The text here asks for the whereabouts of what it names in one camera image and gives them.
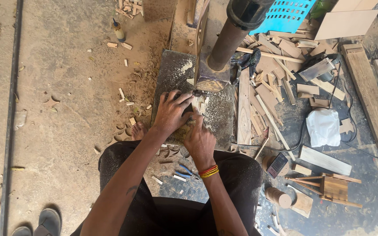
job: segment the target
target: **black cloth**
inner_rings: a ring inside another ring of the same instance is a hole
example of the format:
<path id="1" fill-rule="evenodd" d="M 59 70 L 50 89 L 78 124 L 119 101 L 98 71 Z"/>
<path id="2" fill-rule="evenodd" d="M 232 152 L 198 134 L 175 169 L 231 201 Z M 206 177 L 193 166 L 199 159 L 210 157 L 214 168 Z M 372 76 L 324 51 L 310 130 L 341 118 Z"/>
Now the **black cloth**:
<path id="1" fill-rule="evenodd" d="M 117 142 L 103 152 L 99 159 L 100 191 L 104 189 L 122 163 L 134 151 L 140 141 Z M 253 230 L 256 206 L 262 183 L 262 169 L 257 161 L 239 153 L 214 151 L 218 173 L 233 201 L 239 216 L 250 233 Z M 136 195 L 122 224 L 119 235 L 218 235 L 210 200 L 207 201 L 199 218 L 179 231 L 163 221 L 156 209 L 151 192 L 142 178 Z M 77 236 L 81 226 L 71 234 Z"/>

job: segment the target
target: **red and yellow thread bracelet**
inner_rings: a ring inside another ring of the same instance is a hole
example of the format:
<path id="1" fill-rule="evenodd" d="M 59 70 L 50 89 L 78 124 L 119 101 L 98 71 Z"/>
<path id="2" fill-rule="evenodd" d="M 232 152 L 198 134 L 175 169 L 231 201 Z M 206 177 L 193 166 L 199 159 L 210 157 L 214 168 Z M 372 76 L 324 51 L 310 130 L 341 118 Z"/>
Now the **red and yellow thread bracelet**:
<path id="1" fill-rule="evenodd" d="M 210 177 L 211 175 L 217 173 L 218 171 L 219 171 L 218 170 L 218 166 L 214 165 L 210 169 L 207 169 L 207 170 L 202 171 L 201 173 L 199 173 L 199 176 L 201 177 L 201 179 L 204 179 L 204 178 Z"/>

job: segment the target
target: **tattoo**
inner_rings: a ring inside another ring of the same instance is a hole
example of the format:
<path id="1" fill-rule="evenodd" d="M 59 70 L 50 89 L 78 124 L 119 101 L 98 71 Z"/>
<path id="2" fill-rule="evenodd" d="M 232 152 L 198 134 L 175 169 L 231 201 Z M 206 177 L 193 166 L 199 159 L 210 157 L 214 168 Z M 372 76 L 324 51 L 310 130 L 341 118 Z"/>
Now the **tattoo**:
<path id="1" fill-rule="evenodd" d="M 132 193 L 132 198 L 134 198 L 135 194 L 137 194 L 137 190 L 138 190 L 138 185 L 132 186 L 128 189 L 128 191 L 126 191 L 126 195 L 128 195 L 128 193 L 130 193 L 131 191 L 134 191 Z"/>
<path id="2" fill-rule="evenodd" d="M 225 231 L 223 229 L 217 230 L 218 236 L 234 236 L 233 233 Z"/>

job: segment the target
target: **bare foot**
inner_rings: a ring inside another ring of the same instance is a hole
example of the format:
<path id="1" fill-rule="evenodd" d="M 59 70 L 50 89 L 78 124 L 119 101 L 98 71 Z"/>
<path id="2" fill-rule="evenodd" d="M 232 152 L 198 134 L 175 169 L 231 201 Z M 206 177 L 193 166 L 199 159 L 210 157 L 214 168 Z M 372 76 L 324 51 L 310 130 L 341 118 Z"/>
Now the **bare foot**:
<path id="1" fill-rule="evenodd" d="M 132 140 L 141 140 L 147 132 L 148 130 L 142 122 L 135 123 L 132 126 Z"/>

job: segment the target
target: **white plastic bag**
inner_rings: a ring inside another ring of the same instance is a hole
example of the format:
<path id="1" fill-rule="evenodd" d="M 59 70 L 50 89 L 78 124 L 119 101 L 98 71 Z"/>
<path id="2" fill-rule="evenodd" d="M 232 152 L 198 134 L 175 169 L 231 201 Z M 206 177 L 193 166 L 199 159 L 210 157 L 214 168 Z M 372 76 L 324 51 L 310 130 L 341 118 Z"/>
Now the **white plastic bag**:
<path id="1" fill-rule="evenodd" d="M 334 110 L 314 110 L 306 118 L 312 147 L 339 146 L 339 117 Z"/>

